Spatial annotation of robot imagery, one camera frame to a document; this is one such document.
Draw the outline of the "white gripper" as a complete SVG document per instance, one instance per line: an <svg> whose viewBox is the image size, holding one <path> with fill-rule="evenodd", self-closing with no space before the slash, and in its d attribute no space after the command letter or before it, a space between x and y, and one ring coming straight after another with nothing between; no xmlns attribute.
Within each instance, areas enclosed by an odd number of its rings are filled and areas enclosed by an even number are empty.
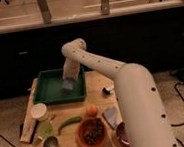
<svg viewBox="0 0 184 147"><path fill-rule="evenodd" d="M63 65L63 79L74 78L77 79L80 71L80 63L70 58L66 58Z"/></svg>

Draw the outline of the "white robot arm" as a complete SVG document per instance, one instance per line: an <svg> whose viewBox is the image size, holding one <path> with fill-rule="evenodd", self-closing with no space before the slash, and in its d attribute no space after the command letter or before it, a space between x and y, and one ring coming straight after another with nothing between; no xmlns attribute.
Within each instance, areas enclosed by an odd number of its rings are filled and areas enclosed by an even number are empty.
<svg viewBox="0 0 184 147"><path fill-rule="evenodd" d="M114 82L130 147L179 147L149 70L87 52L81 38L64 44L61 51L66 59L63 78L76 79L82 64Z"/></svg>

